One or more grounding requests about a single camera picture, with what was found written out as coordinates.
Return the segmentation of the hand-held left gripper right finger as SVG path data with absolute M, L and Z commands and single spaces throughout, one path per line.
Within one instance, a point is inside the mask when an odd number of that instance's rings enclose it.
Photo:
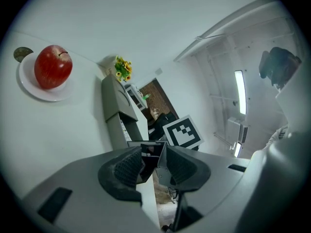
M 225 214 L 242 215 L 246 200 L 230 196 L 249 165 L 248 159 L 168 146 L 166 161 L 179 191 L 178 211 L 190 208 L 207 216 L 224 206 Z

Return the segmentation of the yellow flowers in white pot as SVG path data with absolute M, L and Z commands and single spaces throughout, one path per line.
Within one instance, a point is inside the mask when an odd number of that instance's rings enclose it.
M 107 73 L 114 75 L 119 82 L 128 82 L 132 76 L 132 63 L 116 56 L 108 64 Z

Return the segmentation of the white table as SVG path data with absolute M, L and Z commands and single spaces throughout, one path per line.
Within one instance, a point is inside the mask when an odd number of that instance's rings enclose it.
M 28 47 L 39 54 L 47 45 L 11 32 L 0 51 L 0 172 L 28 218 L 22 201 L 33 188 L 74 161 L 113 151 L 102 102 L 105 76 L 97 64 L 70 54 L 74 90 L 62 101 L 40 100 L 23 87 L 14 50 Z M 143 211 L 159 227 L 151 176 L 136 183 L 136 190 Z
M 145 110 L 148 108 L 146 99 L 143 98 L 143 94 L 137 89 L 137 87 L 133 84 L 127 84 L 125 86 L 127 93 L 132 98 L 136 106 L 141 110 Z

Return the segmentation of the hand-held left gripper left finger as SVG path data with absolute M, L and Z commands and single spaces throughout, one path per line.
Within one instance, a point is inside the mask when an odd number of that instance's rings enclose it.
M 42 233 L 160 233 L 142 209 L 140 170 L 140 147 L 80 159 L 33 188 L 22 203 Z

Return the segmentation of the red apple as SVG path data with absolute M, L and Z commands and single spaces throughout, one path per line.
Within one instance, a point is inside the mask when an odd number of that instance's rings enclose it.
M 35 78 L 43 89 L 53 89 L 68 79 L 72 67 L 72 59 L 63 47 L 49 45 L 39 53 L 35 60 Z

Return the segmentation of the white ceiling air unit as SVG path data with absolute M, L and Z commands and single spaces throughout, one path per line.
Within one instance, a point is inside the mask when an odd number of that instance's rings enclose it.
M 248 125 L 245 121 L 230 117 L 227 120 L 227 141 L 233 145 L 236 142 L 244 143 L 246 141 Z

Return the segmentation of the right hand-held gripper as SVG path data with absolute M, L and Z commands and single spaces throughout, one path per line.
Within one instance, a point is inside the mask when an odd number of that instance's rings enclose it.
M 165 121 L 160 128 L 163 141 L 127 142 L 128 147 L 141 148 L 141 169 L 137 184 L 147 182 L 156 169 L 160 184 L 177 187 L 176 178 L 167 167 L 167 147 L 175 146 L 198 151 L 204 140 L 189 115 L 173 121 Z

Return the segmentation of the white plate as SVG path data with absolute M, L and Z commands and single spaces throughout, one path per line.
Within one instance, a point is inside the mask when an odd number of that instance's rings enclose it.
M 50 102 L 68 99 L 74 90 L 74 81 L 71 76 L 60 86 L 53 89 L 43 89 L 35 78 L 34 65 L 38 53 L 30 53 L 19 65 L 19 79 L 23 87 L 34 97 Z

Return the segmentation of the dark green round dish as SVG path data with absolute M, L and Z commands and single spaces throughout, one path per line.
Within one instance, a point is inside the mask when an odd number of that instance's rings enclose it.
M 33 50 L 28 47 L 18 47 L 14 50 L 13 56 L 16 61 L 21 63 L 22 60 L 31 53 L 33 53 Z

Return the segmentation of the grey plastic holder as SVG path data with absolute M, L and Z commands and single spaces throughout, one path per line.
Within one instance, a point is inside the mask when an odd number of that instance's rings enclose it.
M 102 80 L 102 102 L 104 119 L 113 150 L 128 147 L 124 129 L 128 132 L 130 141 L 143 140 L 137 126 L 138 118 L 130 97 L 125 87 L 112 74 Z

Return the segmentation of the white remote control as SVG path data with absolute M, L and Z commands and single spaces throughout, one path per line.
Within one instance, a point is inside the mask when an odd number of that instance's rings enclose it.
M 122 131 L 123 131 L 123 135 L 124 135 L 125 140 L 126 141 L 132 141 L 130 134 L 128 133 L 123 121 L 120 120 L 120 123 L 121 123 L 121 127 L 122 127 Z

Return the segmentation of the black office chair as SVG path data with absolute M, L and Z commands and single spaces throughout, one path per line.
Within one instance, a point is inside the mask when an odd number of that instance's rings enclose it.
M 179 117 L 173 112 L 169 112 L 167 114 L 161 113 L 156 121 L 148 126 L 148 130 L 154 129 L 151 133 L 149 133 L 149 140 L 159 140 L 165 134 L 163 127 L 176 121 L 177 119 L 179 119 Z

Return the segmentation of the person's white shirt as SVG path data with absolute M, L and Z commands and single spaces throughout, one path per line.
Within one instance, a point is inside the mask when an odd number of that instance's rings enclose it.
M 311 136 L 311 61 L 301 64 L 276 96 L 287 124 L 276 130 L 265 149 L 296 134 Z

